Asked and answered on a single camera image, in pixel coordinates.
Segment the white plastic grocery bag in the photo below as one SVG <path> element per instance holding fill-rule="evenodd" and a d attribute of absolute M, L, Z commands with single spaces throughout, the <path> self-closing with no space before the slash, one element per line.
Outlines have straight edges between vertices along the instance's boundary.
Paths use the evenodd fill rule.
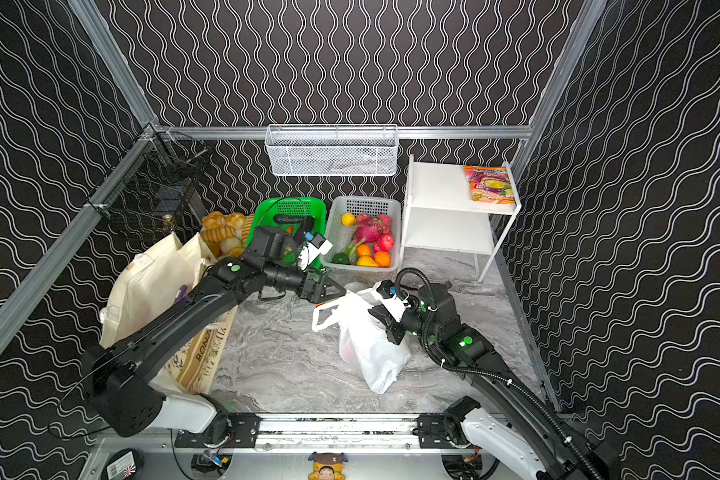
<path fill-rule="evenodd" d="M 320 332 L 337 325 L 340 329 L 340 358 L 365 380 L 375 394 L 384 394 L 397 380 L 411 358 L 405 341 L 399 345 L 387 338 L 385 325 L 371 315 L 373 307 L 387 313 L 381 296 L 372 288 L 348 291 L 343 297 L 318 305 L 311 328 Z"/>

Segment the green plastic basket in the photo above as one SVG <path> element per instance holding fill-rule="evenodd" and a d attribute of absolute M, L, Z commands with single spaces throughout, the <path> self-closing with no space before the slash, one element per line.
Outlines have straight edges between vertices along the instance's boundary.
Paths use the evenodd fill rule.
<path fill-rule="evenodd" d="M 255 213 L 241 261 L 253 271 L 281 265 L 320 270 L 327 252 L 326 206 L 311 197 L 265 200 Z"/>

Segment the purple Fox's candy bag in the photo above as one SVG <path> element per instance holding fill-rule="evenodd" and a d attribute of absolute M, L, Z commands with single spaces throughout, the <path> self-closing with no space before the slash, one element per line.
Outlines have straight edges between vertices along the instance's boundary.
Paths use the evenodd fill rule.
<path fill-rule="evenodd" d="M 185 298 L 187 295 L 187 292 L 188 292 L 188 287 L 186 285 L 182 285 L 176 294 L 174 302 L 178 303 L 183 298 Z"/>

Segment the cream floral tote bag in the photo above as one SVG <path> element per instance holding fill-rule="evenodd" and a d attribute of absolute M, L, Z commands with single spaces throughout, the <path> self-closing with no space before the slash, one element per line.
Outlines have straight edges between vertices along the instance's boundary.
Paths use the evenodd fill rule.
<path fill-rule="evenodd" d="M 100 311 L 100 345 L 112 346 L 175 304 L 182 285 L 192 290 L 216 258 L 200 235 L 181 242 L 169 234 L 136 255 L 121 272 Z M 176 392 L 209 394 L 237 310 L 225 312 L 180 347 L 152 383 Z"/>

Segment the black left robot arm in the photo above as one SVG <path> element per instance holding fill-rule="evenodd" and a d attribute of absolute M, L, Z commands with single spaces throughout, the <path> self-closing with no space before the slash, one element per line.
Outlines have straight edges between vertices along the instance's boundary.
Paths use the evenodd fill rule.
<path fill-rule="evenodd" d="M 326 271 L 281 262 L 285 248 L 295 245 L 281 228 L 257 227 L 240 256 L 211 266 L 193 290 L 146 326 L 110 347 L 87 349 L 80 381 L 87 406 L 121 437 L 165 428 L 198 435 L 210 447 L 223 445 L 232 428 L 219 402 L 150 383 L 196 334 L 266 287 L 291 291 L 314 305 L 343 297 L 345 288 Z"/>

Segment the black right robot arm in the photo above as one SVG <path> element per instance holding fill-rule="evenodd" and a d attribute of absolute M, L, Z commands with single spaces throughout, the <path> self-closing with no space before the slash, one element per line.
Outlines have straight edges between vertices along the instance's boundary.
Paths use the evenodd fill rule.
<path fill-rule="evenodd" d="M 465 396 L 422 436 L 456 448 L 477 447 L 522 479 L 619 478 L 615 450 L 587 439 L 535 395 L 495 346 L 461 320 L 450 288 L 405 268 L 371 290 L 378 303 L 369 312 L 389 342 L 416 338 L 430 360 L 470 383 L 499 412 L 493 415 Z"/>

